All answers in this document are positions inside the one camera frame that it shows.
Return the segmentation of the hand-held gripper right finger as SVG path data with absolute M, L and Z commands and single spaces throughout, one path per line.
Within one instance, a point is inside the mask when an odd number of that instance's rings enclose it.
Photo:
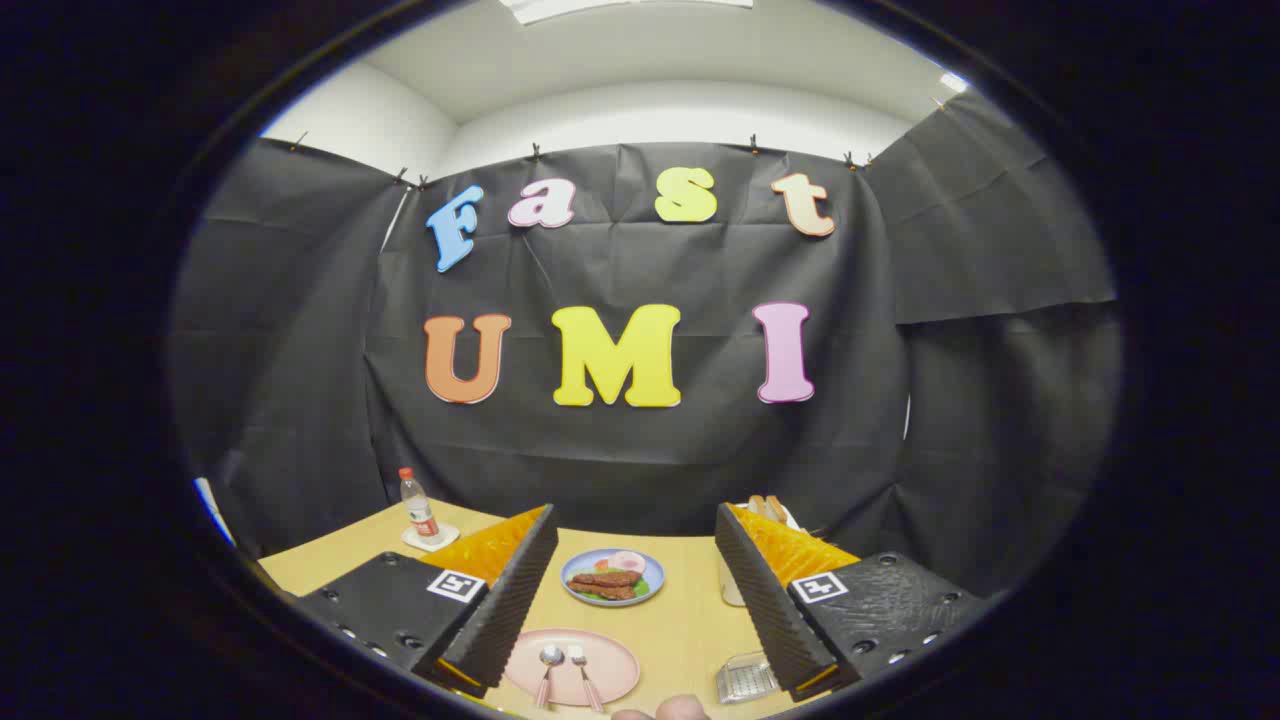
M 904 553 L 860 559 L 732 503 L 718 507 L 714 539 L 795 701 L 895 673 L 986 610 L 984 597 Z

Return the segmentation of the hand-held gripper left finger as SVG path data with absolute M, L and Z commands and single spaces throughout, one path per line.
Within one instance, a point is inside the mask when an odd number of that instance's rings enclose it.
M 557 544 L 544 503 L 420 559 L 378 553 L 294 606 L 376 661 L 480 700 L 500 682 Z

